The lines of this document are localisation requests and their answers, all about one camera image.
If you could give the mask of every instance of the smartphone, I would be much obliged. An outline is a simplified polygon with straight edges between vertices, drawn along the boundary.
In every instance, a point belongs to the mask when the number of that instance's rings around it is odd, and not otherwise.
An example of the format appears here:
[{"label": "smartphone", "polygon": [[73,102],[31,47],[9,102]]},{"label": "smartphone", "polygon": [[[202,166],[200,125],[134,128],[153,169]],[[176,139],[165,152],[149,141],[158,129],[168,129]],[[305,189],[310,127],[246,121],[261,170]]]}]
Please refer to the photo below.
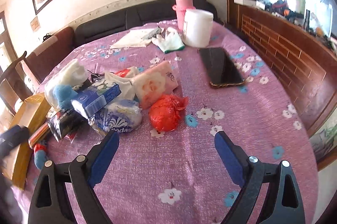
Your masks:
[{"label": "smartphone", "polygon": [[198,52],[213,87],[235,86],[245,83],[239,70],[223,48],[199,48]]}]

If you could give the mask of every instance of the pink thermos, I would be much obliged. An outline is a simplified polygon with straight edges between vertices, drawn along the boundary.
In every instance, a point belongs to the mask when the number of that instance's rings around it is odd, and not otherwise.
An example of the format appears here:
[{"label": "pink thermos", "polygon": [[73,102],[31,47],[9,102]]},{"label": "pink thermos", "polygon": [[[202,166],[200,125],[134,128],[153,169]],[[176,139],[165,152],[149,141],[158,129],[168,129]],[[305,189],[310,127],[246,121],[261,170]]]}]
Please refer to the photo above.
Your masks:
[{"label": "pink thermos", "polygon": [[193,0],[176,0],[176,5],[174,5],[172,9],[177,12],[179,29],[183,30],[186,9],[195,9]]}]

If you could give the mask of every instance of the black leather sofa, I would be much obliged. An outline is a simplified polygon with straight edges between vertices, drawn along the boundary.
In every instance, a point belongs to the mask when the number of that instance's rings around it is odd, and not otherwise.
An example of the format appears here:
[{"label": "black leather sofa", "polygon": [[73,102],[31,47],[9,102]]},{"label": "black leather sofa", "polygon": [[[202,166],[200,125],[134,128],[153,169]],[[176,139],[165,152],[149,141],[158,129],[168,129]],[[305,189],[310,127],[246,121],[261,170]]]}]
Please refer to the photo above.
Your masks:
[{"label": "black leather sofa", "polygon": [[[176,0],[156,0],[131,6],[113,13],[85,22],[75,30],[75,46],[78,47],[136,26],[143,26],[149,22],[174,20],[177,18],[172,6]],[[210,11],[214,14],[214,21],[221,23],[216,8],[207,0],[193,0],[197,9]]]}]

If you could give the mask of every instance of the metal screw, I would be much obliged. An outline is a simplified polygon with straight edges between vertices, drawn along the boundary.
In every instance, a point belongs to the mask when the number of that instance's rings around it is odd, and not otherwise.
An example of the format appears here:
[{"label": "metal screw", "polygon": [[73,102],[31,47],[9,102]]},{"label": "metal screw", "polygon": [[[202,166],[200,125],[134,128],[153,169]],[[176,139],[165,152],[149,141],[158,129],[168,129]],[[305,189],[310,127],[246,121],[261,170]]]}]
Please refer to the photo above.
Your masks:
[{"label": "metal screw", "polygon": [[257,157],[255,157],[255,156],[250,156],[250,157],[249,157],[249,161],[252,162],[252,163],[257,163],[257,162],[258,162],[258,159],[257,159]]},{"label": "metal screw", "polygon": [[82,162],[85,161],[85,156],[84,155],[80,155],[76,158],[77,162]]},{"label": "metal screw", "polygon": [[50,167],[52,164],[53,164],[53,161],[48,160],[48,161],[45,162],[44,165],[45,165],[46,167]]},{"label": "metal screw", "polygon": [[290,163],[289,163],[287,160],[283,160],[283,161],[282,161],[282,165],[283,165],[284,167],[289,167],[289,166],[290,166]]}]

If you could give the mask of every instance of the table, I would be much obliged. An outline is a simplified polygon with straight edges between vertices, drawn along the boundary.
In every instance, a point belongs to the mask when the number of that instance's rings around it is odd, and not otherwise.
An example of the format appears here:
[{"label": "table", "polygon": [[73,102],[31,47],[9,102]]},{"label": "table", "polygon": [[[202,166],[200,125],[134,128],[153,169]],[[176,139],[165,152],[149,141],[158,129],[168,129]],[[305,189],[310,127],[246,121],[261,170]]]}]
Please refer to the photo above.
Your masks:
[{"label": "table", "polygon": [[[176,27],[176,21],[150,23],[143,28]],[[110,50],[127,31],[76,48],[41,84],[70,60],[77,58],[92,72],[120,71],[137,66],[140,71],[168,60],[178,77],[176,95],[189,97],[186,116],[172,132],[157,134],[148,111],[140,128],[120,135],[120,145],[107,173],[95,186],[97,197],[115,224],[121,223],[220,223],[240,188],[234,185],[214,147],[214,135],[223,130],[248,155],[278,164],[288,160],[301,191],[306,222],[316,208],[316,161],[296,110],[277,78],[242,40],[214,23],[211,47],[224,47],[247,78],[242,87],[211,89],[197,49],[186,47],[167,55],[151,44],[146,48]],[[55,163],[87,154],[102,138],[82,127],[71,144],[48,141],[48,156]],[[38,170],[33,161],[24,192],[15,190],[28,212]],[[70,202],[78,223],[85,223],[71,185]],[[267,191],[263,185],[249,223],[255,223]]]}]

